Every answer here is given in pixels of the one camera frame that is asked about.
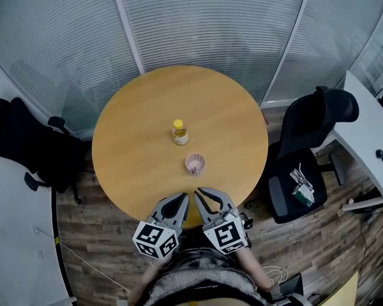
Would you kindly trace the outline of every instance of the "wooden floor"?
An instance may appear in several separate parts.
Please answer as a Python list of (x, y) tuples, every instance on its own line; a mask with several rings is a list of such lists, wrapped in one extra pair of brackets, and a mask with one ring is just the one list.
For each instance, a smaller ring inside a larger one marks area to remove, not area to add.
[[(312, 293), (327, 296), (361, 267), (365, 242), (361, 236), (364, 216), (344, 213), (341, 206), (372, 183), (355, 161), (341, 147), (335, 147), (347, 167), (349, 179), (339, 187), (333, 173), (325, 173), (327, 203), (322, 209), (289, 225), (276, 225), (260, 198), (253, 207), (240, 211), (254, 218), (248, 230), (252, 251), (263, 266), (278, 265), (289, 275), (301, 272), (306, 297)], [(326, 150), (318, 156), (327, 161)], [(106, 197), (95, 175), (83, 173), (79, 181), (83, 205), (76, 205), (70, 191), (57, 196), (59, 236), (90, 264), (123, 286), (134, 287), (149, 260), (139, 256), (131, 237), (138, 225)], [(258, 197), (254, 191), (250, 198)], [(363, 274), (357, 292), (357, 305), (367, 305), (383, 286), (383, 214), (374, 215), (363, 224), (367, 243)], [(127, 299), (127, 292), (93, 270), (63, 248), (63, 258), (74, 295), (79, 305), (115, 305)], [(275, 280), (278, 272), (271, 273)]]

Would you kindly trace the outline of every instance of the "office chair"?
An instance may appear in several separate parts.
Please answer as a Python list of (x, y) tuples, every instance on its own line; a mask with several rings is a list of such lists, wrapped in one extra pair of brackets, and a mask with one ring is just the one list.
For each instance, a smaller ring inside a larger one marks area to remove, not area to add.
[(0, 99), (0, 156), (25, 166), (24, 181), (34, 191), (38, 186), (52, 187), (63, 193), (71, 186), (78, 204), (77, 173), (84, 168), (84, 144), (64, 127), (65, 121), (51, 117), (48, 125), (38, 122), (20, 98), (11, 102)]
[[(354, 122), (359, 107), (354, 96), (346, 91), (317, 87), (314, 94), (297, 99), (283, 118), (281, 140), (268, 150), (266, 166), (258, 189), (267, 196), (276, 223), (298, 219), (319, 208), (327, 200), (322, 171), (335, 171), (340, 185), (345, 173), (338, 158), (331, 154), (329, 164), (318, 165), (310, 148), (322, 145), (337, 122)], [(307, 207), (291, 194), (297, 182), (290, 172), (301, 164), (301, 171), (313, 185), (315, 202)]]

